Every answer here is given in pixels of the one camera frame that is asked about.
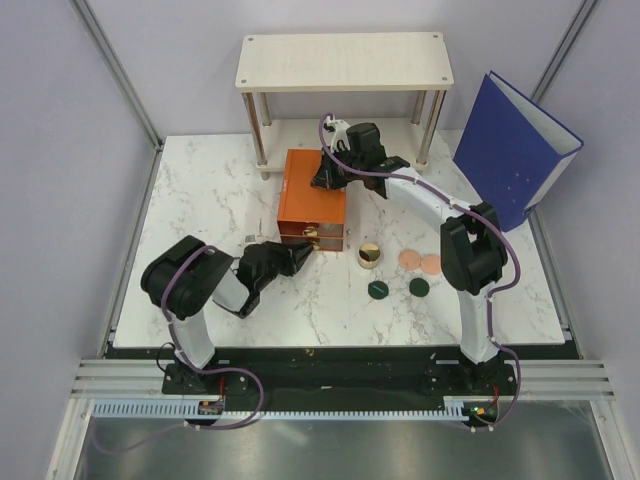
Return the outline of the orange drawer box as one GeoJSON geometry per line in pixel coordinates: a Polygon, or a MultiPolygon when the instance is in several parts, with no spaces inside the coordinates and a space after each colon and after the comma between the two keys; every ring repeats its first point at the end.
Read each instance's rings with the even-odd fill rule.
{"type": "MultiPolygon", "coordinates": [[[[321,163],[321,152],[290,149],[282,182],[278,222],[346,223],[346,191],[312,187],[310,181],[321,163]]],[[[282,243],[310,241],[312,237],[281,236],[282,243]]]]}

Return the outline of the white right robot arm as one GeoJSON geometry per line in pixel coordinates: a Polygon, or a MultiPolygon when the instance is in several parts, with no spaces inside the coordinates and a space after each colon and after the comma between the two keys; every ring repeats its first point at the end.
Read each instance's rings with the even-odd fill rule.
{"type": "Polygon", "coordinates": [[[360,181],[380,197],[418,216],[439,234],[441,271],[457,291],[462,336],[460,350],[469,362],[458,368],[467,392],[483,392],[494,381],[488,361],[498,355],[490,296],[513,252],[502,234],[495,209],[471,205],[426,181],[409,162],[389,156],[372,122],[349,125],[331,114],[319,121],[321,166],[311,185],[341,190],[360,181]]]}

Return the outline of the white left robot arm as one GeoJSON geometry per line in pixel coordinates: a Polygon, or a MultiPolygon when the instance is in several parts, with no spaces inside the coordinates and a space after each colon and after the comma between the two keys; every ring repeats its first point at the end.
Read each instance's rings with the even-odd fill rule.
{"type": "Polygon", "coordinates": [[[187,365],[184,379],[190,387],[208,393],[220,378],[218,367],[209,363],[215,346],[206,325],[206,304],[212,301],[244,319],[271,282],[299,273],[313,251],[310,241],[292,245],[266,241],[248,245],[235,258],[188,235],[146,267],[141,289],[161,309],[176,356],[187,365]]]}

